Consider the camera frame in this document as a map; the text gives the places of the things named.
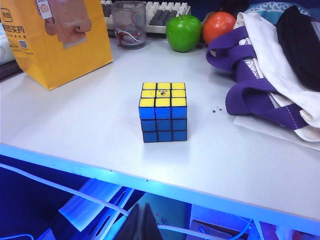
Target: rubik's cube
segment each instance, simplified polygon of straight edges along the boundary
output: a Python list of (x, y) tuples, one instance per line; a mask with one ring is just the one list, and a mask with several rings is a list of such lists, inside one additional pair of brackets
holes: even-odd
[(139, 115), (145, 143), (187, 140), (184, 82), (144, 82)]

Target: cable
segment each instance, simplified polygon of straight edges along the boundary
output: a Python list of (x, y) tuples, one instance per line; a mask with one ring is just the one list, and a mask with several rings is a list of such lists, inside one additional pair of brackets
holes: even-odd
[(7, 169), (7, 170), (11, 170), (11, 171), (13, 171), (13, 172), (16, 172), (17, 174), (21, 174), (21, 175), (23, 175), (23, 176), (25, 176), (25, 177), (27, 177), (27, 178), (29, 178), (29, 179), (35, 180), (35, 181), (37, 181), (37, 182), (40, 182), (40, 183), (43, 183), (43, 184), (46, 184), (46, 185), (49, 185), (49, 186), (54, 187), (54, 188), (56, 188), (56, 189), (60, 189), (60, 190), (62, 190), (62, 191), (71, 193), (71, 194), (73, 194), (73, 195), (77, 195), (77, 196), (79, 196), (79, 197), (82, 197), (82, 198), (84, 198), (84, 199), (90, 200), (90, 201), (95, 202), (95, 203), (97, 203), (97, 204), (101, 204), (101, 205), (106, 206), (106, 207), (108, 207), (108, 208), (110, 208), (110, 209), (114, 209), (114, 210), (122, 213), (122, 214), (125, 215), (125, 216), (128, 216), (128, 215), (129, 215), (129, 212), (128, 212), (128, 211), (126, 211), (126, 210), (122, 209), (121, 207), (118, 207), (118, 206), (116, 206), (116, 205), (114, 205), (114, 204), (112, 204), (112, 203), (109, 203), (109, 202), (107, 202), (107, 201), (103, 201), (103, 200), (101, 200), (101, 199), (98, 199), (98, 198), (93, 197), (93, 196), (90, 196), (90, 195), (87, 195), (87, 194), (85, 194), (85, 193), (83, 193), (83, 192), (74, 190), (74, 189), (69, 188), (69, 187), (67, 187), (67, 186), (63, 186), (63, 185), (60, 185), (60, 184), (58, 184), (58, 183), (55, 183), (55, 182), (52, 182), (52, 181), (43, 179), (43, 178), (41, 178), (41, 177), (32, 175), (32, 174), (30, 174), (30, 173), (28, 173), (28, 172), (26, 172), (26, 171), (23, 171), (23, 170), (21, 170), (21, 169), (19, 169), (19, 168), (16, 168), (16, 167), (13, 167), (13, 166), (9, 166), (9, 165), (3, 164), (3, 163), (0, 163), (0, 167), (1, 167), (1, 168), (4, 168), (4, 169)]
[[(32, 174), (30, 174), (30, 173), (28, 173), (26, 171), (23, 171), (23, 170), (21, 170), (19, 168), (16, 168), (16, 167), (13, 167), (13, 166), (9, 166), (9, 165), (3, 164), (1, 162), (0, 162), (0, 167), (4, 168), (4, 169), (7, 169), (7, 170), (10, 170), (10, 171), (13, 171), (13, 172), (15, 172), (17, 174), (23, 175), (23, 176), (25, 176), (25, 177), (27, 177), (29, 179), (35, 180), (37, 182), (40, 182), (40, 183), (46, 184), (48, 186), (54, 187), (56, 189), (60, 189), (62, 191), (71, 193), (73, 195), (77, 195), (77, 196), (82, 197), (84, 199), (87, 199), (89, 201), (101, 204), (101, 205), (106, 206), (106, 207), (108, 207), (110, 209), (114, 209), (114, 210), (122, 213), (125, 216), (129, 215), (128, 211), (126, 211), (126, 210), (122, 209), (121, 207), (118, 207), (118, 206), (116, 206), (116, 205), (114, 205), (112, 203), (109, 203), (107, 201), (103, 201), (101, 199), (98, 199), (98, 198), (90, 196), (90, 195), (87, 195), (87, 194), (85, 194), (83, 192), (74, 190), (74, 189), (69, 188), (67, 186), (63, 186), (63, 185), (60, 185), (58, 183), (55, 183), (55, 182), (43, 179), (41, 177), (32, 175)], [(236, 240), (236, 239), (238, 239), (239, 237), (241, 237), (248, 230), (248, 228), (251, 227), (251, 225), (252, 225), (252, 223), (249, 222), (247, 224), (247, 226), (241, 232), (239, 232), (239, 234), (237, 234), (234, 237), (229, 238), (228, 240)], [(201, 233), (201, 232), (197, 232), (197, 231), (193, 231), (193, 230), (189, 230), (189, 229), (185, 229), (185, 228), (181, 228), (181, 227), (176, 227), (176, 226), (158, 225), (158, 229), (163, 229), (163, 230), (169, 230), (169, 231), (174, 231), (174, 232), (178, 232), (178, 233), (188, 234), (188, 235), (192, 235), (192, 236), (195, 236), (195, 237), (198, 237), (198, 238), (202, 238), (202, 239), (206, 239), (206, 240), (224, 240), (223, 238), (220, 238), (220, 237), (217, 237), (217, 236), (212, 236), (212, 235), (208, 235), (208, 234), (204, 234), (204, 233)], [(8, 236), (8, 237), (0, 238), (0, 240), (13, 239), (13, 238), (18, 238), (18, 237), (22, 237), (22, 236), (28, 236), (28, 237), (31, 238), (31, 240), (34, 240), (33, 236), (29, 235), (29, 234)]]
[[(236, 239), (240, 238), (243, 234), (246, 233), (246, 231), (250, 227), (251, 227), (251, 223), (248, 223), (241, 232), (239, 232), (237, 235), (229, 238), (228, 240), (236, 240)], [(185, 229), (185, 228), (181, 228), (181, 227), (176, 227), (176, 226), (158, 225), (158, 229), (174, 231), (174, 232), (178, 232), (178, 233), (182, 233), (182, 234), (188, 234), (188, 235), (192, 235), (192, 236), (206, 239), (206, 240), (222, 240), (222, 239), (224, 240), (224, 238), (221, 238), (221, 237), (212, 236), (212, 235), (208, 235), (208, 234), (204, 234), (201, 232), (197, 232), (197, 231), (193, 231), (193, 230), (189, 230), (189, 229)]]
[(243, 234), (246, 233), (246, 231), (247, 231), (249, 228), (251, 228), (251, 223), (248, 223), (241, 232), (239, 232), (237, 235), (229, 238), (228, 240), (236, 240), (236, 239), (240, 238)]
[(225, 240), (225, 238), (212, 236), (209, 234), (204, 234), (204, 233), (201, 233), (198, 231), (193, 231), (193, 230), (189, 230), (189, 229), (185, 229), (185, 228), (181, 228), (181, 227), (177, 227), (177, 226), (158, 225), (158, 229), (174, 231), (174, 232), (178, 232), (178, 233), (182, 233), (182, 234), (188, 234), (188, 235), (192, 235), (192, 236), (202, 238), (202, 239), (207, 239), (207, 240)]
[(19, 237), (29, 237), (31, 240), (34, 240), (34, 237), (30, 234), (27, 234), (27, 233), (14, 235), (14, 236), (3, 236), (3, 237), (0, 237), (0, 240), (15, 239), (15, 238), (19, 238)]

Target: purple bag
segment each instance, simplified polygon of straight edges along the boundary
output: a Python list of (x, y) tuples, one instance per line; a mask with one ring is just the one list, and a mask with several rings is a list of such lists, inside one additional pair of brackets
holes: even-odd
[(254, 114), (291, 130), (307, 126), (299, 113), (301, 107), (295, 103), (274, 107), (269, 93), (278, 93), (277, 90), (266, 78), (256, 78), (244, 61), (257, 58), (252, 45), (239, 45), (241, 39), (248, 37), (246, 27), (241, 26), (214, 39), (207, 49), (206, 59), (211, 65), (236, 76), (236, 84), (225, 98), (227, 112), (231, 115)]

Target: white cloth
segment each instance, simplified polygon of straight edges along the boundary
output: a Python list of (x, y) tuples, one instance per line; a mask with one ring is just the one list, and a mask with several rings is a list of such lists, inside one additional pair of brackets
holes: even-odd
[(252, 44), (257, 59), (253, 58), (257, 78), (266, 77), (280, 94), (270, 94), (279, 106), (295, 102), (302, 110), (300, 115), (310, 125), (295, 130), (302, 139), (320, 142), (320, 93), (302, 86), (293, 72), (278, 42), (276, 27), (258, 13), (239, 13), (234, 28), (245, 26), (249, 38), (240, 41)]
[(6, 37), (5, 30), (0, 23), (0, 65), (15, 60), (14, 54), (10, 48), (9, 41)]

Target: yellow face of cube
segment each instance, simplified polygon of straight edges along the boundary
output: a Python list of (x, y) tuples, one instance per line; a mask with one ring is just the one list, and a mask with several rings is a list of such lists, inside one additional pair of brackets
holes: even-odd
[(155, 82), (144, 82), (142, 89), (144, 90), (155, 90), (156, 89), (157, 84)]
[(186, 97), (186, 90), (172, 90), (172, 97), (173, 98), (185, 98)]
[(173, 82), (171, 83), (172, 89), (186, 89), (185, 83), (184, 82)]
[(140, 107), (154, 107), (155, 99), (154, 98), (141, 98), (140, 99)]
[(155, 99), (156, 107), (170, 107), (170, 98), (156, 98)]
[(142, 98), (154, 98), (156, 96), (156, 90), (142, 90)]
[(170, 98), (170, 90), (157, 90), (156, 97), (157, 98)]
[(170, 82), (158, 82), (157, 89), (170, 89), (171, 84)]
[(175, 97), (171, 99), (172, 107), (185, 107), (187, 106), (187, 100), (185, 97)]

